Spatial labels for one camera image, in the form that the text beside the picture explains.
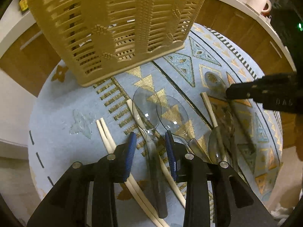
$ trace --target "gold stripe pattern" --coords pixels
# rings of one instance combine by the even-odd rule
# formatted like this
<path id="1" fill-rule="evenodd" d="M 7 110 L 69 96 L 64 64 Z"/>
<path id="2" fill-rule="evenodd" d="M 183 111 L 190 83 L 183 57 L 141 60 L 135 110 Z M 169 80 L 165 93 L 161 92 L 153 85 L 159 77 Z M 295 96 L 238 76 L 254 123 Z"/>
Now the gold stripe pattern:
<path id="1" fill-rule="evenodd" d="M 100 81 L 99 83 L 94 84 L 93 88 L 95 89 L 95 88 L 99 87 L 101 84 L 105 83 L 107 80 L 109 80 L 109 78 L 108 79 L 104 79 L 104 80 Z"/>
<path id="2" fill-rule="evenodd" d="M 113 85 L 114 85 L 114 83 L 110 82 L 107 85 L 104 85 L 101 89 L 98 89 L 96 92 L 97 92 L 97 94 L 100 94 L 101 92 L 103 92 L 104 90 L 108 89 L 110 86 L 113 86 Z"/>
<path id="3" fill-rule="evenodd" d="M 141 132 L 137 133 L 137 139 L 139 139 L 142 136 Z"/>
<path id="4" fill-rule="evenodd" d="M 128 127 L 128 128 L 124 131 L 124 133 L 125 133 L 126 135 L 128 135 L 129 133 L 131 133 L 132 131 L 134 131 L 137 127 L 138 127 L 137 124 L 133 124 L 132 126 Z"/>
<path id="5" fill-rule="evenodd" d="M 104 106 L 109 106 L 110 104 L 114 103 L 116 100 L 120 99 L 122 97 L 122 93 L 117 94 L 113 98 L 109 99 L 107 102 L 104 103 Z"/>
<path id="6" fill-rule="evenodd" d="M 125 120 L 121 121 L 119 123 L 119 126 L 120 127 L 123 127 L 125 126 L 126 124 L 128 124 L 129 122 L 131 122 L 133 120 L 133 117 L 132 116 L 129 116 L 128 118 L 126 118 Z"/>
<path id="7" fill-rule="evenodd" d="M 114 82 L 115 86 L 119 89 L 119 91 L 123 94 L 125 99 L 130 99 L 129 95 L 126 93 L 126 91 L 122 88 L 122 86 L 118 83 L 118 81 L 115 79 L 115 77 L 111 77 L 111 80 Z"/>
<path id="8" fill-rule="evenodd" d="M 120 107 L 124 106 L 125 104 L 126 104 L 126 100 L 119 102 L 118 104 L 114 105 L 109 109 L 109 113 L 113 113 L 114 111 L 117 111 Z"/>
<path id="9" fill-rule="evenodd" d="M 168 159 L 167 157 L 165 157 L 165 158 L 163 159 L 164 164 L 166 164 L 168 161 L 169 161 L 169 159 Z"/>
<path id="10" fill-rule="evenodd" d="M 184 189 L 187 186 L 187 183 L 183 183 L 180 187 L 179 190 L 181 191 L 182 189 Z"/>
<path id="11" fill-rule="evenodd" d="M 166 153 L 166 149 L 165 148 L 162 148 L 160 151 L 159 151 L 159 155 L 162 156 Z"/>
<path id="12" fill-rule="evenodd" d="M 145 157 L 147 155 L 147 150 L 144 150 L 142 153 L 143 157 Z"/>
<path id="13" fill-rule="evenodd" d="M 145 144 L 146 144 L 145 140 L 142 140 L 141 142 L 139 142 L 139 143 L 137 144 L 137 149 L 143 148 Z"/>
<path id="14" fill-rule="evenodd" d="M 106 92 L 104 95 L 100 96 L 100 100 L 104 100 L 105 98 L 109 97 L 110 95 L 112 95 L 116 91 L 118 91 L 117 87 L 111 89 L 110 91 Z"/>
<path id="15" fill-rule="evenodd" d="M 118 114 L 116 114 L 116 115 L 114 116 L 114 120 L 120 119 L 122 116 L 124 116 L 124 115 L 127 114 L 128 112 L 130 112 L 130 111 L 129 111 L 129 108 L 127 107 L 127 108 L 125 108 L 123 111 L 121 111 L 121 112 L 119 112 Z"/>

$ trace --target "floor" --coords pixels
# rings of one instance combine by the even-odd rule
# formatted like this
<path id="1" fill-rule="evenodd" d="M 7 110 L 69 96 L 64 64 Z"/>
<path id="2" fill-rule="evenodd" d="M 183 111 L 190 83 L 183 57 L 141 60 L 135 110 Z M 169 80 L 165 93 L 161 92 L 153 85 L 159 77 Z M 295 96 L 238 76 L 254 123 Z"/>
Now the floor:
<path id="1" fill-rule="evenodd" d="M 0 157 L 0 193 L 25 226 L 40 203 L 27 160 Z"/>
<path id="2" fill-rule="evenodd" d="M 282 162 L 275 187 L 266 203 L 269 211 L 274 210 L 279 202 L 285 208 L 294 207 L 299 202 L 303 162 L 299 160 L 295 147 L 283 149 Z"/>

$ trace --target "mug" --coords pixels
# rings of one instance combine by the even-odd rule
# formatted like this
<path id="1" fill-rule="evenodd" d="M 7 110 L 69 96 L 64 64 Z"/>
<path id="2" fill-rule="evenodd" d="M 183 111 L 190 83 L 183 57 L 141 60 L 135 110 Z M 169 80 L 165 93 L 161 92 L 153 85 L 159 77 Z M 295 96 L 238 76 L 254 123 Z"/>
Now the mug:
<path id="1" fill-rule="evenodd" d="M 269 0 L 247 0 L 246 5 L 251 7 L 258 14 L 268 13 L 272 9 L 272 4 Z"/>

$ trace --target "metal spoon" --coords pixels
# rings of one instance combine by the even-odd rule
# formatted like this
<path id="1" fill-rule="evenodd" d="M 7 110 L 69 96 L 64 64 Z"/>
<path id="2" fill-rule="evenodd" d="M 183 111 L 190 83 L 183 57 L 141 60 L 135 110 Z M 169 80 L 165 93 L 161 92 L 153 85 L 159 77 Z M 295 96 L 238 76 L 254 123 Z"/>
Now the metal spoon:
<path id="1" fill-rule="evenodd" d="M 151 96 L 158 100 L 155 91 L 149 86 L 139 87 L 133 97 L 133 115 L 139 127 L 145 131 L 146 149 L 150 180 L 156 201 L 156 209 L 159 218 L 168 215 L 163 174 L 161 170 L 160 157 L 155 143 L 155 129 L 160 123 L 156 110 L 156 102 Z"/>
<path id="2" fill-rule="evenodd" d="M 157 102 L 158 117 L 165 127 L 173 135 L 182 137 L 192 150 L 203 161 L 211 163 L 198 141 L 191 137 L 188 128 L 188 115 L 180 102 L 171 96 L 161 96 Z"/>

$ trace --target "wooden cabinet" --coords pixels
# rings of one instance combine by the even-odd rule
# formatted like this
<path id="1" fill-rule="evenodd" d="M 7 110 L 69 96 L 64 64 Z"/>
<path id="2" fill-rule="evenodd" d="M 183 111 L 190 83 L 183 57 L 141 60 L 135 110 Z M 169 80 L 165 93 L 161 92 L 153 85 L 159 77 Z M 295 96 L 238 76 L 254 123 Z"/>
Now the wooden cabinet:
<path id="1" fill-rule="evenodd" d="M 39 95 L 47 77 L 61 60 L 45 36 L 37 36 L 39 32 L 40 28 L 34 24 L 0 58 L 0 68 L 34 96 Z"/>
<path id="2" fill-rule="evenodd" d="M 233 42 L 239 42 L 255 20 L 234 7 L 223 3 L 212 26 Z"/>
<path id="3" fill-rule="evenodd" d="M 195 22 L 212 28 L 223 6 L 219 0 L 205 0 Z"/>
<path id="4" fill-rule="evenodd" d="M 292 72 L 285 55 L 253 18 L 219 0 L 205 0 L 195 21 L 226 36 L 260 66 L 264 74 Z"/>

